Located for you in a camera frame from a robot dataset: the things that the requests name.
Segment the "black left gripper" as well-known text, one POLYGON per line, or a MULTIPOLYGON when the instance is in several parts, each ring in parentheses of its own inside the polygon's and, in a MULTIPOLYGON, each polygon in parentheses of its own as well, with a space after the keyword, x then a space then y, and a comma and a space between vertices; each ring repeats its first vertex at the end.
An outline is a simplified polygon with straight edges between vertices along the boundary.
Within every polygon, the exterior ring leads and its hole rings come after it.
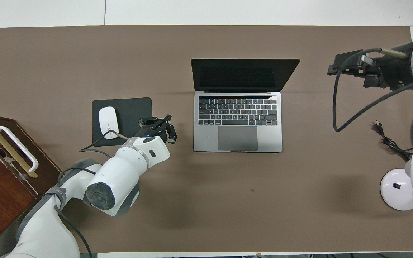
POLYGON ((139 119, 140 130, 135 137, 148 138, 159 136, 164 143, 175 144, 177 134, 170 122, 171 118, 172 116, 167 114, 162 119, 156 116, 139 119))

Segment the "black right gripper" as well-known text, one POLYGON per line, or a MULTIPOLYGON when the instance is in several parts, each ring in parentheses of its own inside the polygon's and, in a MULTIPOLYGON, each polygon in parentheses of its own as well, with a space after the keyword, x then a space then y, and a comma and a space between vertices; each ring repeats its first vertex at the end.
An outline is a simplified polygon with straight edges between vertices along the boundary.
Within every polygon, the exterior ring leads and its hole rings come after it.
POLYGON ((374 65, 374 59, 362 53, 362 50, 350 51, 336 54, 334 63, 329 65, 327 74, 336 75, 341 68, 342 74, 345 75, 362 75, 359 70, 364 69, 364 88, 380 87, 397 90, 405 85, 413 83, 413 73, 411 71, 411 55, 413 52, 413 41, 403 43, 390 48, 389 50, 405 53, 406 59, 392 57, 385 54, 385 48, 382 48, 383 57, 376 61, 379 69, 365 69, 367 66, 374 65))

